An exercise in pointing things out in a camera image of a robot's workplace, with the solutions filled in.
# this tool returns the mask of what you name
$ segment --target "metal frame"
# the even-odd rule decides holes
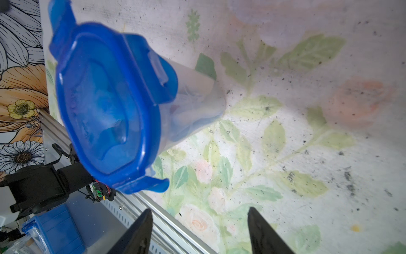
[[[40,122],[41,128],[46,134],[55,140],[63,150],[69,151],[69,144],[71,142],[65,127],[44,110],[40,111]],[[215,253],[206,243],[180,224],[180,222],[143,192],[131,195],[117,192],[113,202],[106,200],[102,204],[127,228],[146,208],[150,208],[153,214],[151,246],[154,246],[157,250],[160,249],[156,245],[160,246],[167,253]]]

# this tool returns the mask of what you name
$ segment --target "blue lid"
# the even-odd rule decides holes
[[[145,176],[145,169],[160,144],[158,105],[177,93],[174,69],[140,35],[76,25],[68,0],[51,1],[49,12],[56,96],[80,162],[124,193],[165,191],[169,180]]]

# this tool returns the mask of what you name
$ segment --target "dirt speck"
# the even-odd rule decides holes
[[[346,178],[347,181],[351,181],[351,173],[350,172],[344,172],[344,177]]]
[[[392,196],[393,196],[392,193],[390,193],[390,192],[388,191],[388,189],[385,189],[385,192],[386,192],[386,194],[387,194],[389,197],[392,197]]]
[[[351,196],[355,196],[355,187],[354,185],[347,185],[347,189],[351,192]]]

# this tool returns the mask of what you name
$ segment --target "clear plastic container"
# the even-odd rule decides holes
[[[225,99],[215,80],[167,60],[178,77],[178,92],[171,103],[160,104],[161,140],[158,154],[222,117]]]
[[[164,192],[157,155],[218,120],[225,99],[210,77],[156,54],[141,35],[76,24],[69,0],[49,6],[56,96],[80,162],[126,194]]]
[[[18,239],[4,254],[45,254],[30,235]]]

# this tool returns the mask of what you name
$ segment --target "blue plastic crate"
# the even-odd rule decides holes
[[[85,247],[68,208],[62,204],[24,223],[22,231],[39,229],[51,254],[82,254]]]

